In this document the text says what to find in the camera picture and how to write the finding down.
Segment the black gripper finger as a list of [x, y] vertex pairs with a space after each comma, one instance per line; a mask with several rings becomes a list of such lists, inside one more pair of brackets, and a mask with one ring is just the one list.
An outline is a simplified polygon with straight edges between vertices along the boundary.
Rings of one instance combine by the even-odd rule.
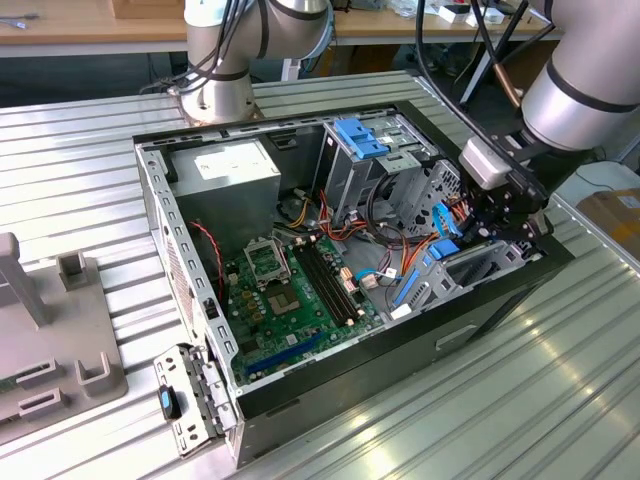
[[462, 236], [459, 238], [461, 244], [472, 244], [484, 240], [497, 241], [491, 237], [491, 228], [499, 223], [503, 217], [503, 205], [497, 202], [464, 201], [467, 216], [458, 226]]
[[506, 222], [496, 223], [491, 228], [491, 237], [508, 242], [536, 242], [551, 235], [554, 227], [544, 213], [532, 213], [526, 218], [512, 217]]

